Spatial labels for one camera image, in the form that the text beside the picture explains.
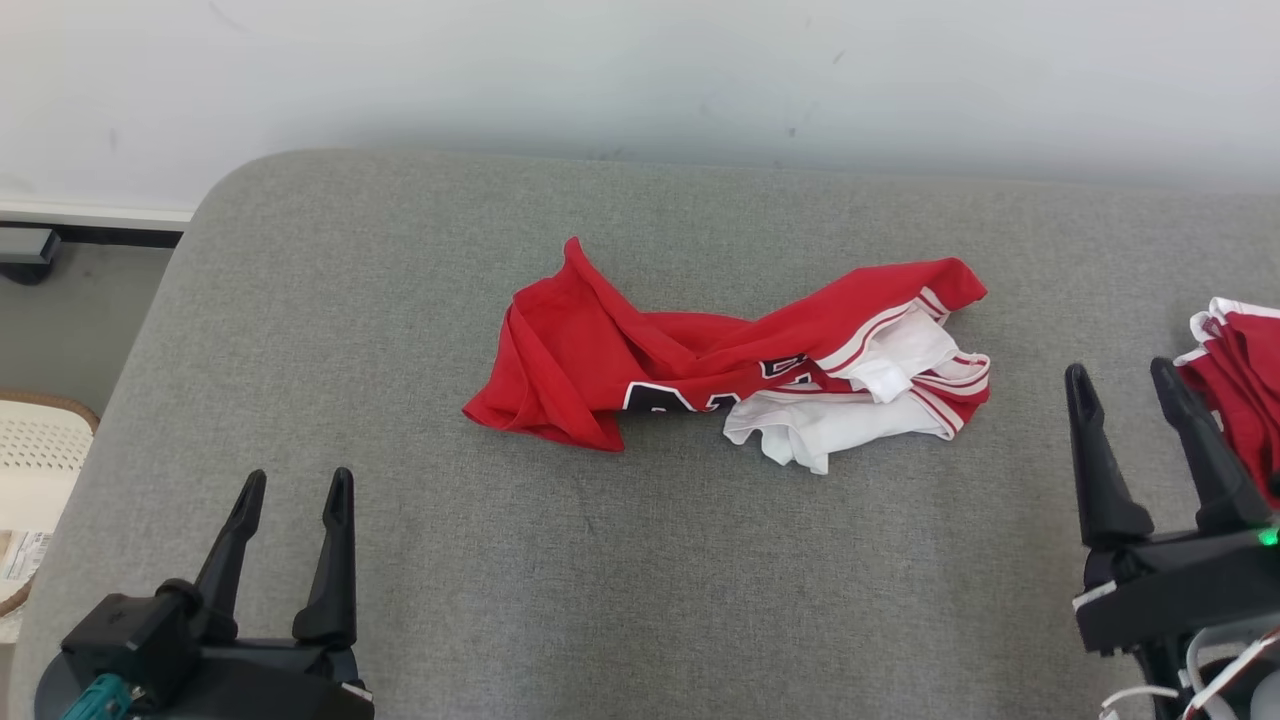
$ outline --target red stripe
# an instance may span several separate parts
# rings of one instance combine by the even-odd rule
[[[924,395],[922,395],[922,393],[919,393],[919,392],[915,392],[914,389],[911,391],[911,395],[914,395],[915,397],[920,398],[920,402],[923,402],[923,404],[928,405],[929,407],[932,407],[932,409],[933,409],[933,414],[934,414],[934,416],[936,416],[937,419],[942,420],[942,423],[943,423],[943,424],[945,424],[946,427],[951,428],[951,434],[952,434],[952,436],[956,436],[956,434],[959,434],[959,433],[960,433],[960,428],[957,428],[957,427],[952,425],[952,424],[951,424],[951,420],[948,420],[948,419],[947,419],[947,415],[946,415],[946,413],[942,413],[941,410],[938,410],[938,406],[937,406],[937,405],[934,405],[933,402],[931,402],[928,397],[925,397]]]
[[[934,382],[934,383],[938,383],[938,384],[941,384],[943,387],[948,387],[948,388],[961,388],[961,387],[973,387],[973,386],[980,383],[983,379],[986,379],[987,375],[988,375],[988,373],[979,373],[979,374],[977,374],[977,375],[974,375],[972,378],[965,378],[961,382],[961,380],[948,380],[947,378],[943,378],[943,377],[940,377],[940,375],[925,375],[924,373],[920,373],[916,377],[916,379],[918,380]]]
[[[923,293],[923,292],[922,292],[922,293],[920,293],[920,295],[919,295],[919,296],[916,297],[916,300],[919,300],[920,302],[923,302],[925,307],[928,307],[929,310],[933,310],[933,311],[934,311],[934,313],[937,313],[937,314],[938,314],[940,316],[941,316],[941,315],[946,315],[946,314],[947,314],[947,311],[946,311],[946,310],[942,310],[942,309],[940,309],[940,307],[938,307],[937,305],[934,305],[934,304],[929,302],[929,299],[928,299],[928,297],[924,297],[924,293]]]
[[[876,334],[876,331],[881,329],[882,327],[884,327],[888,323],[892,323],[892,322],[896,322],[896,320],[901,319],[902,315],[906,315],[910,310],[911,309],[908,307],[908,309],[902,310],[901,313],[899,313],[897,315],[890,315],[888,318],[884,318],[883,320],[881,320],[881,322],[876,323],[874,325],[872,325],[870,329],[867,331],[867,337],[864,337],[863,342],[858,345],[858,350],[855,350],[854,354],[849,356],[849,360],[845,360],[844,363],[841,363],[840,365],[836,365],[835,368],[832,368],[829,370],[827,370],[826,368],[823,370],[829,375],[832,373],[838,373],[840,370],[847,368],[850,363],[852,363],[854,360],[858,360],[858,356],[861,355],[864,350],[867,350],[867,343],[870,342],[872,336]]]

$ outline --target white cable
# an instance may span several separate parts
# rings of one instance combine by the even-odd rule
[[[1217,674],[1216,678],[1213,678],[1213,682],[1192,697],[1192,701],[1187,705],[1187,710],[1183,711],[1181,720],[1187,720],[1197,710],[1204,707],[1204,703],[1207,703],[1210,698],[1217,697],[1217,693],[1222,692],[1222,688],[1225,688],[1228,683],[1234,680],[1242,670],[1262,655],[1263,650],[1275,644],[1276,641],[1280,641],[1280,635],[1268,633],[1266,637],[1254,641],[1253,644],[1247,647],[1239,657],[1233,660],[1226,667],[1222,669],[1221,673]]]
[[[1133,697],[1135,694],[1158,694],[1161,697],[1171,697],[1174,700],[1178,700],[1178,691],[1175,691],[1174,688],[1165,688],[1161,685],[1138,685],[1135,688],[1120,691],[1114,696],[1108,697],[1107,700],[1102,701],[1102,710],[1106,710],[1112,705],[1115,705],[1116,702],[1126,697]]]
[[[1187,676],[1192,684],[1193,696],[1204,689],[1204,679],[1201,678],[1199,674],[1201,646],[1206,642],[1217,644],[1229,637],[1231,637],[1231,634],[1224,632],[1222,628],[1216,628],[1216,629],[1204,628],[1203,630],[1196,633],[1196,637],[1192,638],[1192,642],[1187,646],[1185,667],[1187,667]],[[1210,720],[1236,720],[1235,711],[1231,710],[1231,706],[1228,705],[1225,700],[1216,696],[1204,701],[1204,714],[1208,715]]]
[[[1208,629],[1203,629],[1196,633],[1196,637],[1192,638],[1190,644],[1187,646],[1187,665],[1185,665],[1187,675],[1192,680],[1192,689],[1196,691],[1197,693],[1204,689],[1204,680],[1201,679],[1199,674],[1199,646],[1201,642],[1204,641],[1206,633],[1208,633]]]

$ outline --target white wall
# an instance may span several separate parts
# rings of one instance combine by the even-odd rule
[[[0,0],[0,201],[388,143],[1280,190],[1280,3]]]

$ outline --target paper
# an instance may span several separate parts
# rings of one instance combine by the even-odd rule
[[[0,580],[26,583],[45,560],[52,533],[0,530]]]

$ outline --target red jersey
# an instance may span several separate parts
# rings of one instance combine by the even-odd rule
[[[909,348],[916,336],[904,333],[893,347],[910,355],[908,365],[923,365],[916,382],[916,372],[877,356],[876,338],[910,319],[937,325],[986,292],[963,261],[945,259],[856,269],[759,320],[641,313],[571,238],[559,273],[515,295],[489,383],[463,413],[500,430],[618,451],[618,410],[712,411],[762,389],[812,384],[893,397],[910,389],[954,432],[987,397],[986,357],[957,355],[954,345],[933,357],[946,348]],[[965,364],[980,366],[980,382],[951,373]]]

